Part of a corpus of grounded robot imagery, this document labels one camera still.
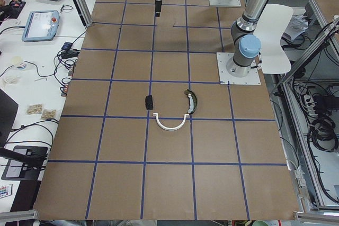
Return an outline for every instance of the white mounting plate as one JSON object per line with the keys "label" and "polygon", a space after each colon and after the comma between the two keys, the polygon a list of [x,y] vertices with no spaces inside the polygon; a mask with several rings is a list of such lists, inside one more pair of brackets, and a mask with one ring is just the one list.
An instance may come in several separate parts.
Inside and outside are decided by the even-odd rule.
{"label": "white mounting plate", "polygon": [[210,6],[241,7],[240,0],[209,0]]}
{"label": "white mounting plate", "polygon": [[[218,70],[219,70],[219,79],[220,84],[228,84],[231,85],[260,85],[260,78],[258,74],[258,70],[256,68],[250,69],[248,75],[242,78],[234,77],[231,75],[227,69],[226,64],[227,61],[232,58],[234,53],[229,52],[218,52],[217,53],[217,61],[218,61]],[[252,66],[256,66],[255,61],[253,60]]]}

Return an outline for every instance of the blue joint cap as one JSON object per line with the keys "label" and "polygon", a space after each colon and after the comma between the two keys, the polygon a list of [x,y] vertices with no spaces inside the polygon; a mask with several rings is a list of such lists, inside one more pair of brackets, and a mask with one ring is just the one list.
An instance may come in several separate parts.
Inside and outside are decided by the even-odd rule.
{"label": "blue joint cap", "polygon": [[261,49],[261,42],[258,37],[253,34],[247,34],[241,38],[239,50],[245,58],[255,58]]}

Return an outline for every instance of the white arc-shaped part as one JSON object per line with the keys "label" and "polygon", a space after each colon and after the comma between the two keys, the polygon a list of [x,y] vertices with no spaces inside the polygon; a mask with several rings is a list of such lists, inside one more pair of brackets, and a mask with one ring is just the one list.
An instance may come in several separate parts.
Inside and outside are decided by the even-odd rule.
{"label": "white arc-shaped part", "polygon": [[164,129],[164,130],[166,130],[166,131],[176,131],[176,130],[180,129],[180,128],[185,124],[186,118],[189,117],[190,115],[189,115],[189,114],[184,114],[184,119],[183,119],[183,121],[181,122],[181,124],[179,124],[179,125],[176,126],[176,127],[166,127],[166,126],[164,126],[163,124],[161,124],[161,123],[160,123],[160,120],[159,120],[158,113],[156,113],[156,112],[153,113],[153,116],[155,116],[158,125],[159,125],[162,129]]}

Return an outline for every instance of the white handle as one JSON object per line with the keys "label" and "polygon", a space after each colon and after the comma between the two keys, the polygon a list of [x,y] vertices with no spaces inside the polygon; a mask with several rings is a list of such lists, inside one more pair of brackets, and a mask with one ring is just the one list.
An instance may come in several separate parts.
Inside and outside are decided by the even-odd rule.
{"label": "white handle", "polygon": [[171,127],[166,127],[166,126],[164,126],[163,124],[160,123],[158,113],[154,112],[154,113],[153,113],[153,116],[155,116],[158,125],[159,125],[162,129],[164,129],[164,130],[166,130],[166,131],[176,131],[176,130],[180,129],[180,128],[184,125],[184,123],[185,123],[185,121],[186,121],[186,118],[189,117],[190,115],[189,115],[189,114],[184,114],[184,120],[181,122],[181,124],[178,125],[178,126],[176,126],[176,127],[172,127],[172,128],[171,128]]}

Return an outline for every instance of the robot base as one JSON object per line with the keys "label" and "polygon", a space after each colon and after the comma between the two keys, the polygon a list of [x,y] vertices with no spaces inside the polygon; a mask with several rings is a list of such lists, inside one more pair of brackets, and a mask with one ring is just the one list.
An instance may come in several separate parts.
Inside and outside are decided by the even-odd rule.
{"label": "robot base", "polygon": [[210,6],[241,7],[240,0],[209,0]]}
{"label": "robot base", "polygon": [[227,71],[226,64],[234,53],[217,53],[218,70],[220,84],[231,84],[231,85],[260,85],[260,78],[258,70],[256,68],[250,69],[248,75],[242,78],[233,76]]}

